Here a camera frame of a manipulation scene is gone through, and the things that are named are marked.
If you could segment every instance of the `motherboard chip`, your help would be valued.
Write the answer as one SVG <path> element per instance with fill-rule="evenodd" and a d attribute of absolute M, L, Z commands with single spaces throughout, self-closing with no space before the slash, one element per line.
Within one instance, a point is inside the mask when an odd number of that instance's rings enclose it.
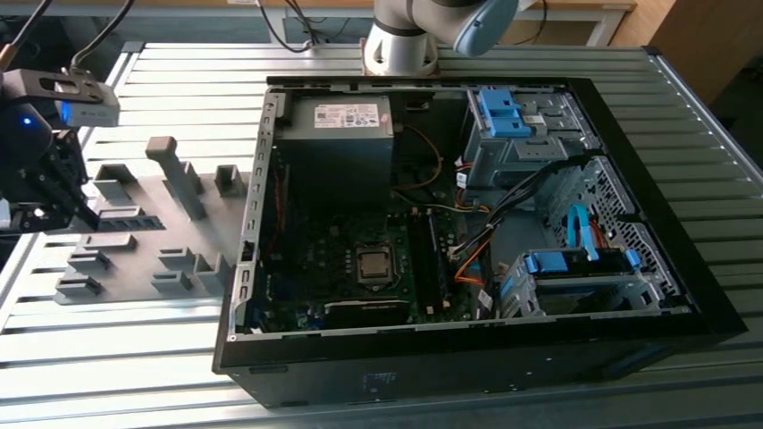
<path fill-rule="evenodd" d="M 392 283 L 394 266 L 389 246 L 357 245 L 357 282 L 362 285 Z"/>
<path fill-rule="evenodd" d="M 362 253 L 360 255 L 360 275 L 364 279 L 389 275 L 386 253 Z"/>

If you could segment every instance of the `power cable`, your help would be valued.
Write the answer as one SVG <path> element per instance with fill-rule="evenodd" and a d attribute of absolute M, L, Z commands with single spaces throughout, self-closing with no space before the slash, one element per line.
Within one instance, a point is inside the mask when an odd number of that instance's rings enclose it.
<path fill-rule="evenodd" d="M 264 19 L 264 25 L 266 25 L 266 28 L 270 31 L 270 34 L 273 35 L 274 41 L 277 42 L 277 44 L 290 53 L 293 54 L 301 54 L 302 52 L 306 52 L 309 49 L 312 49 L 312 41 L 305 42 L 305 45 L 301 48 L 293 48 L 290 47 L 285 41 L 280 38 L 280 36 L 277 35 L 277 33 L 274 32 L 273 29 L 273 24 L 270 23 L 269 18 L 266 17 L 266 12 L 264 11 L 264 7 L 260 4 L 258 0 L 254 0 L 254 3 L 257 5 L 257 7 L 260 8 L 260 13 L 262 14 L 262 19 Z"/>
<path fill-rule="evenodd" d="M 82 62 L 85 57 L 89 54 L 92 54 L 93 51 L 100 46 L 100 44 L 104 43 L 104 40 L 106 40 L 108 35 L 112 33 L 117 25 L 121 23 L 124 17 L 128 16 L 128 12 L 133 4 L 134 0 L 126 0 L 124 2 L 124 4 L 121 5 L 121 9 L 118 9 L 117 16 L 114 16 L 113 20 L 110 20 L 110 22 L 100 31 L 100 33 L 97 33 L 97 36 L 94 36 L 93 41 L 90 41 L 90 43 L 86 44 L 82 50 L 73 55 L 72 62 L 69 63 L 69 69 L 76 69 L 80 66 L 80 63 Z"/>
<path fill-rule="evenodd" d="M 548 2 L 545 0 L 542 0 L 542 2 L 544 2 L 544 17 L 540 20 L 540 26 L 537 27 L 534 35 L 524 39 L 521 42 L 516 42 L 513 45 L 524 45 L 529 41 L 532 41 L 534 45 L 534 42 L 537 41 L 540 34 L 544 32 L 545 23 L 548 22 Z"/>
<path fill-rule="evenodd" d="M 34 12 L 29 15 L 26 22 L 24 23 L 24 27 L 21 27 L 21 31 L 16 34 L 13 41 L 2 46 L 2 51 L 0 51 L 0 72 L 5 71 L 13 58 L 16 57 L 16 52 L 18 48 L 24 45 L 28 39 L 28 35 L 32 33 L 32 30 L 37 27 L 38 20 L 42 17 L 42 14 L 48 10 L 48 6 L 50 6 L 52 0 L 41 0 L 38 2 L 37 8 Z"/>
<path fill-rule="evenodd" d="M 317 45 L 320 42 L 318 37 L 316 35 L 314 30 L 312 29 L 312 26 L 309 25 L 310 20 L 305 17 L 305 14 L 301 11 L 301 6 L 298 5 L 297 0 L 285 0 L 285 4 L 288 4 L 292 11 L 294 11 L 294 13 L 297 14 L 297 21 L 301 23 L 301 26 L 304 27 L 304 30 L 309 35 L 309 40 L 314 45 Z"/>

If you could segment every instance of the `metal table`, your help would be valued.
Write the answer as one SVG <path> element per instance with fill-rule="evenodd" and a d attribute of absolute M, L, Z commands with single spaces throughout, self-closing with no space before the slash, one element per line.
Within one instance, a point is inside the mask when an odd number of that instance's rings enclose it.
<path fill-rule="evenodd" d="M 61 307 L 50 296 L 76 236 L 28 235 L 0 276 L 0 426 L 760 427 L 760 170 L 659 56 L 513 47 L 476 60 L 441 57 L 449 75 L 594 80 L 749 333 L 616 383 L 268 411 L 209 371 L 217 300 Z M 354 46 L 292 55 L 261 45 L 148 44 L 122 53 L 108 79 L 121 126 L 81 132 L 89 173 L 114 162 L 156 173 L 142 154 L 153 135 L 177 138 L 197 172 L 250 169 L 265 76 L 358 70 Z"/>

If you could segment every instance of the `white label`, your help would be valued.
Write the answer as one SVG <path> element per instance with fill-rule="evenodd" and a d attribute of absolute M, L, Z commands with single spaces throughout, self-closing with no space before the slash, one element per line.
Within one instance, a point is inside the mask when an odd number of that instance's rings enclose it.
<path fill-rule="evenodd" d="M 489 310 L 492 308 L 492 298 L 484 289 L 478 291 L 478 296 L 476 298 L 478 299 L 478 302 L 481 302 L 481 305 Z"/>
<path fill-rule="evenodd" d="M 532 123 L 532 124 L 545 124 L 544 121 L 544 117 L 541 114 L 528 114 L 526 116 L 521 117 L 524 119 L 524 123 Z"/>
<path fill-rule="evenodd" d="M 460 189 L 465 189 L 465 179 L 468 178 L 468 176 L 465 175 L 464 172 L 457 172 L 454 174 L 454 186 L 457 186 Z"/>
<path fill-rule="evenodd" d="M 317 105 L 314 128 L 378 127 L 376 105 Z"/>

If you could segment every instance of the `wooden wall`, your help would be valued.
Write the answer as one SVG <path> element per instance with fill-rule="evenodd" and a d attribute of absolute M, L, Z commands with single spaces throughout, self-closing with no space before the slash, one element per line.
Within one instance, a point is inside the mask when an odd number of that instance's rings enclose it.
<path fill-rule="evenodd" d="M 763 0 L 637 0 L 610 44 L 656 46 L 709 104 L 763 50 Z"/>

